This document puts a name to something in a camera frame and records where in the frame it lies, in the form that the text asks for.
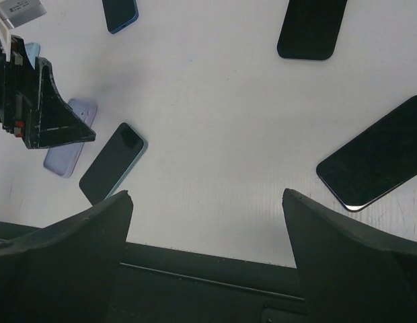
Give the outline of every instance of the mobile phone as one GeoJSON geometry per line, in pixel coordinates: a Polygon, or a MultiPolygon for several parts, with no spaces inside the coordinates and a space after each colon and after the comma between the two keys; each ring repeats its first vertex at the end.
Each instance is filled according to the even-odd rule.
{"type": "Polygon", "coordinates": [[[111,34],[121,31],[139,17],[136,0],[102,0],[102,5],[111,34]]]}
{"type": "Polygon", "coordinates": [[[122,123],[80,179],[92,205],[111,196],[147,148],[146,141],[122,123]]]}
{"type": "Polygon", "coordinates": [[[329,59],[347,0],[290,0],[277,44],[284,59],[329,59]]]}
{"type": "Polygon", "coordinates": [[[36,42],[25,44],[26,54],[32,67],[35,68],[35,59],[40,55],[41,46],[36,42]]]}
{"type": "Polygon", "coordinates": [[[417,175],[417,96],[325,159],[316,172],[352,212],[417,175]]]}
{"type": "MultiPolygon", "coordinates": [[[[96,112],[98,111],[95,102],[74,98],[69,100],[68,105],[85,124],[89,127],[92,125],[96,112]]],[[[72,143],[70,145],[50,148],[44,160],[44,168],[60,177],[71,177],[84,144],[72,143]]]]}

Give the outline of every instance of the silver metal part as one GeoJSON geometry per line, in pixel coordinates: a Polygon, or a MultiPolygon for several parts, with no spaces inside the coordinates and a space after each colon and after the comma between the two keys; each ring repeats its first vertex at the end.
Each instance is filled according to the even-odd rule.
{"type": "Polygon", "coordinates": [[[9,29],[26,24],[45,13],[40,0],[5,0],[0,3],[0,18],[9,29]]]}

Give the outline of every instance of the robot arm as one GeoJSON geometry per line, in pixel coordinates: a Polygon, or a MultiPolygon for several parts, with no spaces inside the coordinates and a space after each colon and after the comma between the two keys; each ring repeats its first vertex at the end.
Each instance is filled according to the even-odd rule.
{"type": "Polygon", "coordinates": [[[23,39],[9,32],[9,28],[45,13],[39,0],[6,0],[0,3],[0,8],[2,128],[22,138],[28,149],[94,141],[96,134],[58,93],[51,63],[38,57],[34,69],[26,55],[23,39]]]}

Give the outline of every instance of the black smartphone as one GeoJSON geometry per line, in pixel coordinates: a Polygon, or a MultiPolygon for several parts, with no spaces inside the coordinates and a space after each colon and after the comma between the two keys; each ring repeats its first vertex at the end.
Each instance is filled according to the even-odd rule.
{"type": "Polygon", "coordinates": [[[417,175],[417,96],[325,159],[316,172],[352,212],[417,175]]]}
{"type": "Polygon", "coordinates": [[[284,59],[324,61],[334,53],[347,0],[289,0],[277,44],[284,59]]]}
{"type": "Polygon", "coordinates": [[[122,123],[80,179],[80,189],[92,205],[111,196],[147,147],[128,124],[122,123]]]}
{"type": "Polygon", "coordinates": [[[102,0],[102,5],[111,34],[121,31],[139,17],[136,0],[102,0]]]}

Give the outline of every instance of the white surface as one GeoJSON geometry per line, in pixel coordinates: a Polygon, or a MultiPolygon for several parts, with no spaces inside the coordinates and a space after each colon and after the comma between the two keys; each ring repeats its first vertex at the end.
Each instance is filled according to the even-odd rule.
{"type": "MultiPolygon", "coordinates": [[[[89,207],[78,181],[128,121],[149,142],[120,187],[130,242],[294,266],[283,190],[346,214],[316,165],[417,94],[417,0],[349,1],[323,63],[277,55],[287,0],[139,0],[115,36],[100,0],[43,4],[15,33],[41,44],[65,100],[98,101],[98,138],[64,180],[0,127],[4,221],[44,227],[89,207]]],[[[417,177],[349,215],[417,241],[417,177]]]]}

